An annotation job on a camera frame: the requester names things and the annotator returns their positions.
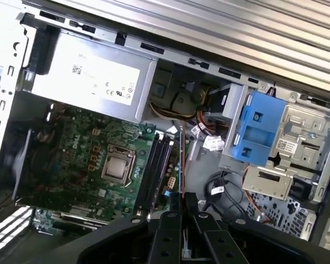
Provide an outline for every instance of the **black cable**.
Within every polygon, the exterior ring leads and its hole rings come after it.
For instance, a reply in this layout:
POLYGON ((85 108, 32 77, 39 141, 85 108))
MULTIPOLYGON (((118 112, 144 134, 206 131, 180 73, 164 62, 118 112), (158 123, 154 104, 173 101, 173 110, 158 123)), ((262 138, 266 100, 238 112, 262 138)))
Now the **black cable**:
POLYGON ((205 184, 204 184, 204 188, 203 188, 203 194, 204 194, 205 199, 207 200, 207 203, 209 204, 209 205, 207 205, 206 209, 207 209, 209 206, 212 206, 212 207, 213 207, 213 205, 215 205, 213 202, 210 201, 210 193, 209 193, 209 191, 208 191, 208 186, 209 186, 209 184, 210 184, 211 182, 214 182, 215 180, 220 180, 222 186, 224 186, 224 191, 225 191, 225 194, 226 194, 227 198, 228 198, 228 199, 230 200, 230 202, 232 203, 232 205, 231 205, 230 207, 228 207, 227 209, 225 209, 225 212, 228 212, 233 206, 235 206, 243 216, 249 218, 247 212, 246 212, 246 211, 243 209, 243 207, 240 205, 240 203, 243 201, 243 198, 244 198, 244 195, 243 195, 243 192, 242 192, 241 188, 240 188, 238 185, 234 184, 233 182, 231 182, 231 181, 229 181, 229 180, 224 180, 224 181, 223 181, 223 180, 222 180, 223 177, 226 176, 226 175, 224 175, 225 172, 227 172, 227 171, 221 171, 221 172, 214 173, 214 174, 211 175, 211 176, 209 177, 209 179, 205 182, 205 184), (236 201, 233 199, 233 197, 231 196, 231 194, 227 191, 227 188, 225 187, 225 185, 226 185, 227 183, 231 183, 232 185, 236 186, 239 190, 241 190, 241 199, 240 199, 239 202, 236 202, 236 201))
POLYGON ((244 193, 243 193, 242 189, 241 189, 238 185, 234 184, 232 181, 227 181, 227 182, 229 182, 229 183, 231 183, 232 185, 236 186, 236 187, 241 191, 241 199, 240 199, 238 202, 233 203, 232 205, 230 205, 230 206, 226 209, 226 211, 229 211, 232 207, 234 207, 234 206, 236 206, 236 205, 239 205, 239 204, 243 201, 243 199, 244 199, 244 193))
POLYGON ((248 214, 247 214, 247 212, 243 209, 243 207, 242 207, 239 203, 237 203, 237 202, 235 201, 235 199, 233 199, 233 197, 232 197, 231 194, 228 192, 228 190, 227 190, 227 188, 226 188, 225 185, 224 185, 224 189, 225 189, 225 194, 226 194, 227 198, 228 198, 228 199, 232 202, 232 204, 238 209, 238 211, 240 211, 242 215, 245 215, 246 217, 249 217, 248 214))
POLYGON ((177 99, 177 97, 179 96, 179 92, 175 93, 174 97, 172 98, 171 102, 170 102, 170 106, 169 106, 169 111, 172 111, 172 108, 174 107, 175 101, 177 99))

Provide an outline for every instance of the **black ram slot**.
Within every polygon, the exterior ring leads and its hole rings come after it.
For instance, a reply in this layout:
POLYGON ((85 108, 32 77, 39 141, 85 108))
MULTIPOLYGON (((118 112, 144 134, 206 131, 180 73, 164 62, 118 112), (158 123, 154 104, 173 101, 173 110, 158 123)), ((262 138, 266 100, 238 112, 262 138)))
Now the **black ram slot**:
POLYGON ((165 173, 171 147, 170 139, 166 136, 163 140, 159 140, 158 136, 154 139, 134 206, 135 211, 145 213, 151 211, 157 190, 165 173))

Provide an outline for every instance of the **chip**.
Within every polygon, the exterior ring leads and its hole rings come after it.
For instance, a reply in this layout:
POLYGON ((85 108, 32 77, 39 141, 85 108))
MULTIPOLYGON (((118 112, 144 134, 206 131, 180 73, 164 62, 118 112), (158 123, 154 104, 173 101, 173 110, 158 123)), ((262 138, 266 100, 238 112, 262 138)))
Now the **chip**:
POLYGON ((125 185, 131 175, 134 159, 133 150, 109 145, 101 178, 125 185))
POLYGON ((126 165, 127 161, 120 158, 111 157, 106 173, 109 175, 113 175, 115 178, 122 179, 126 169, 126 165))

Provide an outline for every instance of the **motherboard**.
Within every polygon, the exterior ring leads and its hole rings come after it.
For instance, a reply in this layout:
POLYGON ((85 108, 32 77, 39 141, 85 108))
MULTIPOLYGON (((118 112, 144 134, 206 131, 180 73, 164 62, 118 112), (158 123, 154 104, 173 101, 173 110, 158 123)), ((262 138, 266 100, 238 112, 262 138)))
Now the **motherboard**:
POLYGON ((72 106, 49 122, 27 155, 19 203, 103 222, 133 213, 155 127, 72 106))

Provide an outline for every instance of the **barcode label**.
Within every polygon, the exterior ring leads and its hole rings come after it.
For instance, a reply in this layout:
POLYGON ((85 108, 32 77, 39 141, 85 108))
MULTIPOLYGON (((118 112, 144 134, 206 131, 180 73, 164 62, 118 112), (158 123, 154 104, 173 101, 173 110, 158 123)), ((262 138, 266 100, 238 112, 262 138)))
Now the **barcode label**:
POLYGON ((225 190, 224 186, 219 186, 211 190, 211 195, 223 193, 225 190))
POLYGON ((82 73, 82 66, 78 66, 76 64, 73 64, 72 73, 81 74, 82 73))
POLYGON ((67 56, 67 77, 83 87, 83 92, 131 105, 140 74, 139 69, 87 53, 71 53, 67 56))
POLYGON ((280 139, 277 144, 277 148, 279 150, 284 150, 284 151, 287 151, 292 154, 294 154, 296 152, 297 147, 298 147, 297 143, 294 143, 294 142, 291 142, 288 140, 283 140, 283 139, 280 139))

